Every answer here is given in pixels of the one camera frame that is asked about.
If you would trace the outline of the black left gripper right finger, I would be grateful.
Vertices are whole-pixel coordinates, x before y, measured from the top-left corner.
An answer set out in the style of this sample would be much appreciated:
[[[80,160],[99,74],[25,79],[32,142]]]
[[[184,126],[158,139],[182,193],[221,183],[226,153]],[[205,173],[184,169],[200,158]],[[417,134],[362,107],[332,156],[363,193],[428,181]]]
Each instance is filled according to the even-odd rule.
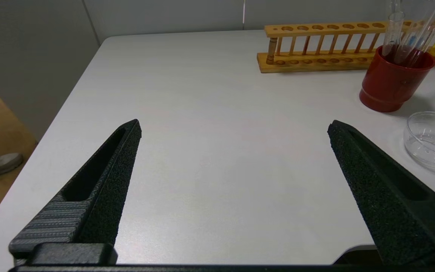
[[[332,150],[384,264],[435,264],[435,192],[346,123]]]

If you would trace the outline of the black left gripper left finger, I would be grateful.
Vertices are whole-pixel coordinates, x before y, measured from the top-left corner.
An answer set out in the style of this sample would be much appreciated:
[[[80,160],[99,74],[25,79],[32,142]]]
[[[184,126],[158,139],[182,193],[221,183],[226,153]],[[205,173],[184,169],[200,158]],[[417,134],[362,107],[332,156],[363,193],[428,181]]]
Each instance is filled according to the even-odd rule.
[[[142,137],[137,119],[119,126],[12,239],[15,265],[42,243],[114,245]]]

